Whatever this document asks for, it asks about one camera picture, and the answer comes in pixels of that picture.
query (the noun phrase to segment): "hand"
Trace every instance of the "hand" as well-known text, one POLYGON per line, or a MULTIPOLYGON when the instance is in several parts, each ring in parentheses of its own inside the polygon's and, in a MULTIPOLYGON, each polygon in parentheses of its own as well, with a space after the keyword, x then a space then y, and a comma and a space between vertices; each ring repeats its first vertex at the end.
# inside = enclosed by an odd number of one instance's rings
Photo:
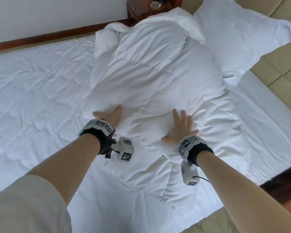
POLYGON ((121 123, 121 115, 122 115, 123 106, 118 105, 115 110, 111 113, 105 112, 94 112, 93 115, 98 119, 104 119, 107 121, 114 129, 116 129, 121 123))
POLYGON ((174 109, 172 113, 175 127, 167 134, 167 136, 161 139, 162 142, 176 145, 183 137, 191 134, 197 135, 199 133, 199 130, 192 131, 193 117, 191 115, 186 116, 185 110, 181 111, 181 119, 176 109, 174 109))

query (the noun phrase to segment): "wooden nightstand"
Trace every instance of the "wooden nightstand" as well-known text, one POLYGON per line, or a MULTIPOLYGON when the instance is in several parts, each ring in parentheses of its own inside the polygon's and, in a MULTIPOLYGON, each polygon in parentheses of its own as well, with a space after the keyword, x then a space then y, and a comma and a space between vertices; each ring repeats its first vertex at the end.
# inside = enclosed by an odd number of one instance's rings
POLYGON ((150 3, 154 1, 155 0, 127 0, 126 8, 128 19, 130 20, 133 18, 136 23, 138 23, 151 15, 168 12, 173 8, 180 7, 182 3, 182 0, 166 0, 165 2, 161 2, 161 7, 153 9, 150 3))

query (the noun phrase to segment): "white comforter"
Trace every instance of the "white comforter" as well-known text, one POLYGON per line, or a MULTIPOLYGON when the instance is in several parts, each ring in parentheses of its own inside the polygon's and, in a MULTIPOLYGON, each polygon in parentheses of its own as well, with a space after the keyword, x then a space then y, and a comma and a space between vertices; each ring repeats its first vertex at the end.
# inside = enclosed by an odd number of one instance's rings
POLYGON ((196 194, 203 196, 204 190, 197 190, 204 184, 183 184, 179 165, 182 159, 175 147, 160 141, 173 127, 171 111, 176 108, 192 114, 195 127, 216 154, 245 174, 249 152, 240 121, 229 105, 216 60, 202 45, 198 22, 187 12, 175 9, 122 32, 118 41, 114 38, 114 46, 110 39, 117 33, 110 29, 107 26, 97 33, 100 67, 92 73, 93 91, 84 116, 92 119, 93 111, 111 110, 122 104, 123 122, 117 133, 132 137, 135 155, 125 164, 112 159, 104 168, 172 206, 188 207, 196 194), (230 137, 223 142, 226 135, 230 137))

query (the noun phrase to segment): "sleeve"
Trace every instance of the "sleeve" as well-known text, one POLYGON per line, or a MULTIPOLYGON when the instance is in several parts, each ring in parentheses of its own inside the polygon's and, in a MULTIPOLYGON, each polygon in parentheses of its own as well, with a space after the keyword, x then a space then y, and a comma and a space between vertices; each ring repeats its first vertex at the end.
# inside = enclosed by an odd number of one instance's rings
POLYGON ((66 204, 55 187, 25 175, 0 192, 0 233, 72 232, 66 204))

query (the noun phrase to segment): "bed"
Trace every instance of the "bed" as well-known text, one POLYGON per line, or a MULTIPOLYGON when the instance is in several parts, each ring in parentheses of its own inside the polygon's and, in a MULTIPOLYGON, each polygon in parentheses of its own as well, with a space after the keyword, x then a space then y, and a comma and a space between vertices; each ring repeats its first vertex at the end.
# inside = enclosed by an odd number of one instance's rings
MULTIPOLYGON (((87 122, 82 112, 97 67, 95 42, 89 36, 0 55, 0 191, 73 141, 87 122)), ((291 111, 250 71, 229 91, 254 157, 249 178, 262 184, 291 167, 291 155, 285 155, 291 153, 291 111)), ((222 207, 210 194, 193 208, 174 209, 120 181, 102 168, 104 162, 95 160, 68 207, 75 232, 176 233, 222 207)))

